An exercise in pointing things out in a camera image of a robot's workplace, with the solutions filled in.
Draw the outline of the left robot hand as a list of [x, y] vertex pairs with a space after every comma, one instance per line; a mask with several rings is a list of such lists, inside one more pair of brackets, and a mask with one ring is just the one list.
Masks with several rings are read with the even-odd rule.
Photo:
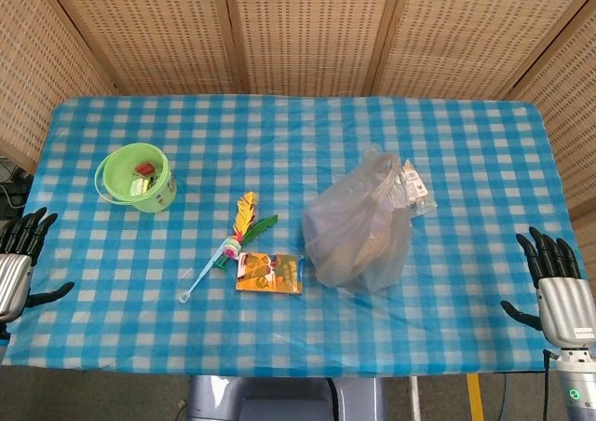
[[66, 282], [52, 292], [31, 294], [31, 281], [49, 228], [58, 219], [47, 208], [1, 224], [1, 328], [19, 318], [25, 308], [60, 300], [74, 287]]

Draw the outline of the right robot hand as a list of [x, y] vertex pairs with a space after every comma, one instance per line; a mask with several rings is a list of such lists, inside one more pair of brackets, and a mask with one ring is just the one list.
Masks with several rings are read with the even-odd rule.
[[516, 236], [535, 288], [538, 314], [523, 313], [506, 300], [500, 302], [515, 321], [542, 332], [560, 349], [588, 349], [595, 345], [595, 300], [582, 278], [576, 255], [562, 238], [551, 238], [535, 227], [530, 236]]

